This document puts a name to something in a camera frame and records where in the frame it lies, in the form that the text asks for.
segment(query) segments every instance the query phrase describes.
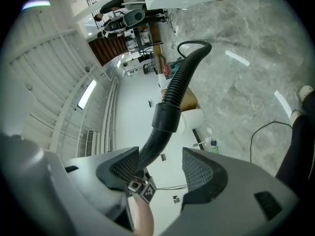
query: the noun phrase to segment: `fluorescent light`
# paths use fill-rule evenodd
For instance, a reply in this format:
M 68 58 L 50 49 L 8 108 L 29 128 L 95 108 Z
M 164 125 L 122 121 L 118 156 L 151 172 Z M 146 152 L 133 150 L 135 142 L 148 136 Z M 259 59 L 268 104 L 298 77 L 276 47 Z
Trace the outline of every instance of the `fluorescent light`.
M 42 6 L 50 6 L 49 1 L 31 1 L 31 2 L 27 2 L 27 3 L 24 4 L 24 6 L 22 7 L 22 10 L 25 10 L 25 9 L 27 9 L 27 8 L 42 7 Z
M 82 95 L 79 103 L 78 103 L 78 107 L 81 109 L 84 109 L 91 93 L 93 92 L 93 89 L 96 86 L 96 81 L 92 80 L 91 83 L 89 84 L 88 88 L 85 90 L 84 94 Z

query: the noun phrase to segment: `marble floor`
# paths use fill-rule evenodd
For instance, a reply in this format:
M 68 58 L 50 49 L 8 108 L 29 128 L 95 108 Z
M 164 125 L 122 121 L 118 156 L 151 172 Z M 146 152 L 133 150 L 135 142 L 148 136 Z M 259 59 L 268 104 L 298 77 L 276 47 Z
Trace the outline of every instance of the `marble floor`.
M 172 31 L 160 23 L 162 53 L 179 57 L 185 40 L 207 40 L 211 53 L 198 66 L 190 89 L 206 120 L 198 128 L 202 141 L 216 140 L 219 153 L 250 159 L 252 134 L 261 126 L 289 117 L 275 96 L 300 109 L 298 90 L 315 86 L 315 56 L 303 24 L 285 0 L 223 0 L 197 4 L 173 13 Z M 198 45 L 182 46 L 189 54 Z M 250 64 L 231 58 L 231 51 Z M 290 144 L 291 129 L 272 124 L 253 139 L 252 162 L 275 175 Z

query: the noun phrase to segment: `hose connector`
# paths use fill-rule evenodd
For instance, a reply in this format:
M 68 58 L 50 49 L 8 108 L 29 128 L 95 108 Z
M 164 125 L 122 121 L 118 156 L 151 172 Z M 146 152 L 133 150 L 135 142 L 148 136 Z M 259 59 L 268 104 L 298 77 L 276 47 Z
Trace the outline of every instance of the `hose connector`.
M 156 104 L 152 127 L 163 132 L 175 133 L 181 117 L 181 109 L 168 102 Z

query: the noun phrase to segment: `railing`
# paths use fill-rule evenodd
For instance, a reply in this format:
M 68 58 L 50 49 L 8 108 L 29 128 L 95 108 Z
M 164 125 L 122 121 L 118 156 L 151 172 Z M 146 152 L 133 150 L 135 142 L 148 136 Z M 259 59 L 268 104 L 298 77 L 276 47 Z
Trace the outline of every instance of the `railing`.
M 93 3 L 96 2 L 96 0 L 86 0 L 86 1 L 87 1 L 87 3 L 88 3 L 89 6 L 91 6 Z M 96 11 L 94 11 L 94 12 L 92 12 L 92 17 L 94 18 L 94 16 L 97 15 L 98 13 L 99 13 L 99 9 L 96 10 Z M 104 22 L 103 20 L 102 20 L 102 21 L 95 21 L 96 27 L 97 27 L 98 29 L 102 28 L 104 23 L 105 23 L 105 22 Z

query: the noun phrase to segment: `white sneaker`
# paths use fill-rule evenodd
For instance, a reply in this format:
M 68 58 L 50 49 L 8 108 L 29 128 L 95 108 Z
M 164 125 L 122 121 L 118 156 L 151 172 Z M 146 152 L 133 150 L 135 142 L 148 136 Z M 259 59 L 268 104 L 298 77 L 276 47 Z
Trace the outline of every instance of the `white sneaker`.
M 308 96 L 313 91 L 314 88 L 312 88 L 311 86 L 303 86 L 299 93 L 301 101 L 303 102 L 306 96 Z
M 293 124 L 295 123 L 296 119 L 301 116 L 302 113 L 300 111 L 293 111 L 291 114 L 290 122 L 291 122 L 291 127 L 293 127 Z

